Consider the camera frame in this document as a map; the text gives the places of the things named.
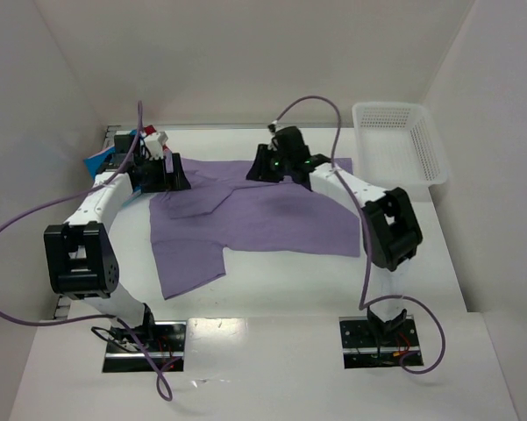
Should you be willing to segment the purple polo shirt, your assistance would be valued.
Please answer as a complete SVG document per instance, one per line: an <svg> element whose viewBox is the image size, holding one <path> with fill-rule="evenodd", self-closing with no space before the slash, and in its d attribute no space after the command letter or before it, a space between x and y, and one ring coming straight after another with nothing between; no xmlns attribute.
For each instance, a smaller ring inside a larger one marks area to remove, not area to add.
<svg viewBox="0 0 527 421"><path fill-rule="evenodd" d="M190 189L149 203L153 257L168 300L226 274L224 250L357 257L360 222L332 199L286 179L246 179L249 161L183 162Z"/></svg>

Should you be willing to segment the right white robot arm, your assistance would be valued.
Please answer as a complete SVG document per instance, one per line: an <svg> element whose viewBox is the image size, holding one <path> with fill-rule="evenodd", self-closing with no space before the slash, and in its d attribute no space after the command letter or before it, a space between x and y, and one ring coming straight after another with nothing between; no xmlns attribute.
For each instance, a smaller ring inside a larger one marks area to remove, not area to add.
<svg viewBox="0 0 527 421"><path fill-rule="evenodd" d="M371 261L360 306L366 307L368 288L377 288L378 296L367 306L367 324L375 345L386 345L407 317L402 304L402 279L423 241L409 195L401 188L374 186L346 172L331 158L311 154L295 126L279 129L272 123L268 130L271 140L258 145L246 178L278 183L288 177L359 217L363 250Z"/></svg>

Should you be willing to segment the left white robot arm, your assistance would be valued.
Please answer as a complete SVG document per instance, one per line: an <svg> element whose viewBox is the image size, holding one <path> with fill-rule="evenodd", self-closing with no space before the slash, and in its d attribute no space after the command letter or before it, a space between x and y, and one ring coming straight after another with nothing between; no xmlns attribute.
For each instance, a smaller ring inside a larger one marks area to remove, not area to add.
<svg viewBox="0 0 527 421"><path fill-rule="evenodd" d="M53 292L84 301L111 316L114 328L130 328L141 339L153 338L154 316L121 284L109 231L134 194L189 189L181 156L170 152L166 143L167 135L152 127L115 136L80 206L63 224L50 225L44 232Z"/></svg>

